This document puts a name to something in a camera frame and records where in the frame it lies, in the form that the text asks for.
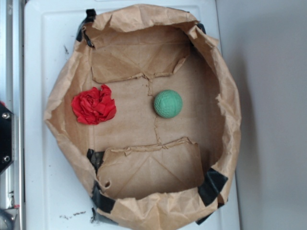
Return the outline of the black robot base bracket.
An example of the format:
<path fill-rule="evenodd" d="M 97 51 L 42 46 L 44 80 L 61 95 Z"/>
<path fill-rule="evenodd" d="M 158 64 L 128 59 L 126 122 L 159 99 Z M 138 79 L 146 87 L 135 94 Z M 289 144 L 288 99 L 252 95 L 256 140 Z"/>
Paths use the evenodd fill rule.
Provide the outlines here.
<path fill-rule="evenodd" d="M 0 174 L 14 161 L 13 153 L 13 113 L 0 102 Z"/>

